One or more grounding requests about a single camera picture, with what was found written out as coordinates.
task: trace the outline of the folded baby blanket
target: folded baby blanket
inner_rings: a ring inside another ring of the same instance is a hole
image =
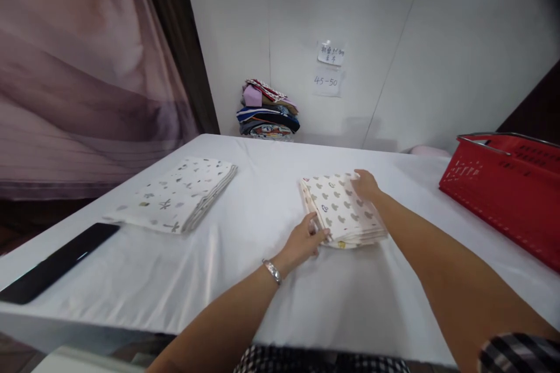
[[[173,170],[136,192],[103,218],[164,233],[196,228],[237,166],[216,159],[183,159]]]
[[[352,175],[334,174],[304,178],[300,185],[308,212],[317,212],[318,229],[329,228],[328,246],[340,249],[372,245],[387,237],[375,207],[359,199]]]

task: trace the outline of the metal handle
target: metal handle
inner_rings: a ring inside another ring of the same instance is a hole
[[[510,132],[508,132],[508,133],[499,133],[499,132],[477,132],[477,133],[472,133],[472,134],[461,134],[461,135],[459,135],[459,136],[457,136],[457,137],[458,137],[458,138],[461,137],[461,138],[464,139],[464,140],[469,140],[469,139],[465,138],[464,136],[489,136],[489,135],[494,135],[494,136],[496,136],[496,135],[507,135],[507,136],[513,136],[513,137],[521,137],[521,138],[524,138],[525,140],[531,140],[531,141],[534,141],[534,142],[537,142],[537,143],[541,143],[541,144],[544,144],[544,145],[547,145],[547,146],[552,146],[552,147],[556,147],[557,149],[560,149],[560,146],[558,146],[558,145],[556,145],[556,144],[554,144],[554,143],[547,142],[547,141],[545,141],[545,140],[539,140],[539,139],[536,139],[536,138],[533,138],[533,137],[529,137],[529,136],[526,136],[526,135],[523,135],[523,134],[510,133]]]
[[[493,152],[504,154],[505,156],[511,156],[512,155],[511,153],[504,152],[503,150],[497,149],[495,147],[490,147],[490,146],[487,146],[487,145],[483,145],[482,143],[477,143],[476,141],[468,139],[468,138],[465,137],[466,135],[483,135],[483,134],[484,135],[490,135],[491,133],[462,134],[462,135],[457,136],[457,138],[461,139],[461,140],[468,141],[472,144],[476,144],[477,146],[486,147],[488,150],[492,150]]]

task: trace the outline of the pink curtain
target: pink curtain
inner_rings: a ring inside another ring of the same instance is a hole
[[[0,198],[99,196],[197,135],[151,0],[0,0]]]

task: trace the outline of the stack of folded fabric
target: stack of folded fabric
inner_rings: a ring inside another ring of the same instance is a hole
[[[360,200],[349,173],[304,178],[300,182],[308,212],[317,212],[317,229],[331,230],[328,246],[339,249],[372,245],[387,230],[371,203]]]
[[[186,158],[103,218],[164,233],[191,231],[236,171],[237,166],[222,160]]]
[[[299,130],[298,108],[294,102],[257,79],[245,81],[244,107],[237,112],[239,132],[255,138],[293,141]]]

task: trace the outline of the hand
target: hand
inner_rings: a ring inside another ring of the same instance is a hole
[[[280,271],[282,278],[286,278],[294,268],[301,265],[311,255],[317,255],[317,247],[326,240],[330,234],[330,229],[320,230],[314,233],[311,221],[317,213],[309,213],[305,216],[300,224],[298,224],[290,233],[290,237],[286,245],[280,253],[275,256],[271,262]]]
[[[360,177],[357,180],[352,180],[354,191],[361,199],[373,201],[381,190],[377,186],[377,181],[370,172],[363,169],[354,169]]]

